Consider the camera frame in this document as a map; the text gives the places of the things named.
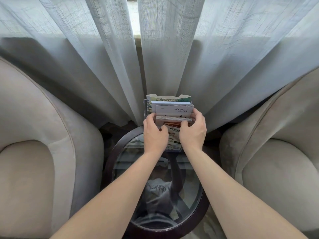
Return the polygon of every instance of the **table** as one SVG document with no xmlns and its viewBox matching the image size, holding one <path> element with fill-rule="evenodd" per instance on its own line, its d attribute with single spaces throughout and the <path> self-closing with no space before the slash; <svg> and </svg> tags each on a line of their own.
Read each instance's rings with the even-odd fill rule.
<svg viewBox="0 0 319 239">
<path fill-rule="evenodd" d="M 113 148 L 103 172 L 105 186 L 119 177 L 143 153 L 143 126 Z M 204 217 L 209 201 L 187 156 L 163 153 L 146 183 L 126 230 L 129 238 L 181 238 Z"/>
</svg>

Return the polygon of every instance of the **curtain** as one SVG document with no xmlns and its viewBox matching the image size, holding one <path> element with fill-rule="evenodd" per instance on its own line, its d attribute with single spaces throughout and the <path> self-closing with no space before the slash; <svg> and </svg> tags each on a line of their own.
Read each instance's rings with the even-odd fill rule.
<svg viewBox="0 0 319 239">
<path fill-rule="evenodd" d="M 0 0 L 0 55 L 97 127 L 185 94 L 211 131 L 319 66 L 318 2 Z"/>
</svg>

